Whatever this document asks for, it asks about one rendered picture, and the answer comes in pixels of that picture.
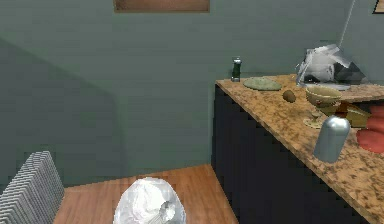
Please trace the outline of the beige goblet cup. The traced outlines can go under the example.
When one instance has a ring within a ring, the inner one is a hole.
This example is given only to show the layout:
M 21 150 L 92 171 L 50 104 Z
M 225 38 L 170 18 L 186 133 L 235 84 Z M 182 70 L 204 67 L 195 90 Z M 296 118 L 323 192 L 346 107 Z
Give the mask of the beige goblet cup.
M 320 129 L 322 126 L 319 120 L 322 116 L 320 109 L 335 105 L 341 99 L 342 94 L 337 89 L 320 85 L 308 86 L 305 92 L 306 100 L 315 107 L 315 110 L 311 112 L 311 118 L 305 118 L 303 122 L 308 127 Z

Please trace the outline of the green flat plate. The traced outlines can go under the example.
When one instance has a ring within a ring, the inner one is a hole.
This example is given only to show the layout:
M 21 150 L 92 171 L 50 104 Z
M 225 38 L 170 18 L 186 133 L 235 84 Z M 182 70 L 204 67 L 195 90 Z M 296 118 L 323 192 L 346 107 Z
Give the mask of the green flat plate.
M 274 80 L 265 77 L 252 77 L 243 82 L 247 88 L 260 91 L 279 91 L 282 86 Z

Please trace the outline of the white bin bag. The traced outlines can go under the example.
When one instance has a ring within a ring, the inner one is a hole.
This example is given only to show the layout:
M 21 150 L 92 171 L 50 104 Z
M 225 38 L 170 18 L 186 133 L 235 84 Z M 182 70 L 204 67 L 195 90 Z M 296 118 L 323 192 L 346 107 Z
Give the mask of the white bin bag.
M 186 224 L 186 212 L 167 181 L 145 177 L 121 195 L 113 224 Z

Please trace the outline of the black cabinet with marble worktop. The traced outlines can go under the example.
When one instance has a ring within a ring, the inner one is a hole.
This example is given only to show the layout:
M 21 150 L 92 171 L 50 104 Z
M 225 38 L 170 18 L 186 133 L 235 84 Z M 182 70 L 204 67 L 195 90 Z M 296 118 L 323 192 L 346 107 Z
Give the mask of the black cabinet with marble worktop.
M 295 78 L 294 74 L 272 78 L 282 85 L 283 91 L 294 92 L 294 103 L 283 100 L 282 90 L 252 90 L 241 81 L 229 79 L 217 80 L 215 84 L 370 224 L 384 224 L 384 154 L 359 147 L 357 130 L 352 129 L 336 163 L 315 159 L 312 152 L 319 131 L 303 123 L 314 107 L 306 100 L 305 89 L 296 85 Z

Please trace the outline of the red tomato slices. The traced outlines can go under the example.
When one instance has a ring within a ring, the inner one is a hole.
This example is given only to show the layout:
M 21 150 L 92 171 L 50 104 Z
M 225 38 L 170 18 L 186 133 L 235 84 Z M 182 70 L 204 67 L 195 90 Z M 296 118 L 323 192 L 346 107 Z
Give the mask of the red tomato slices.
M 363 149 L 373 153 L 384 153 L 384 105 L 371 106 L 371 116 L 366 128 L 356 133 L 357 142 Z

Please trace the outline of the silver metal shaker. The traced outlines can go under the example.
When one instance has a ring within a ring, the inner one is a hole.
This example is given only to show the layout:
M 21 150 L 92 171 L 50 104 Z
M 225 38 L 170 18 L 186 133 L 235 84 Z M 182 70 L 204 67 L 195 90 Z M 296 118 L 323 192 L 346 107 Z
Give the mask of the silver metal shaker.
M 313 155 L 322 162 L 335 163 L 343 149 L 350 132 L 350 123 L 346 118 L 335 115 L 328 117 L 322 124 Z

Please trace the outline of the brown framed wall picture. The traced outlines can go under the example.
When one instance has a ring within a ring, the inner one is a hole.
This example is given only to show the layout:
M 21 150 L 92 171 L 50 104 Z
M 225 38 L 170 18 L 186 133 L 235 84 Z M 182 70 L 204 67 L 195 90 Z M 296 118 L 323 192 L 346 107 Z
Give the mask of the brown framed wall picture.
M 116 13 L 209 12 L 210 0 L 113 0 Z

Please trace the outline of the dark green bottle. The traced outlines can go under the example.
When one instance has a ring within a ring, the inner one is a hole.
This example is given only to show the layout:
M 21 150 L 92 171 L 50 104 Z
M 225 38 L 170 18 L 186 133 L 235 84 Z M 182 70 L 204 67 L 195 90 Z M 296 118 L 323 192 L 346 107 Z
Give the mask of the dark green bottle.
M 232 82 L 240 81 L 241 64 L 242 64 L 242 61 L 239 57 L 235 57 L 233 59 L 233 69 L 232 69 L 232 77 L 231 77 Z

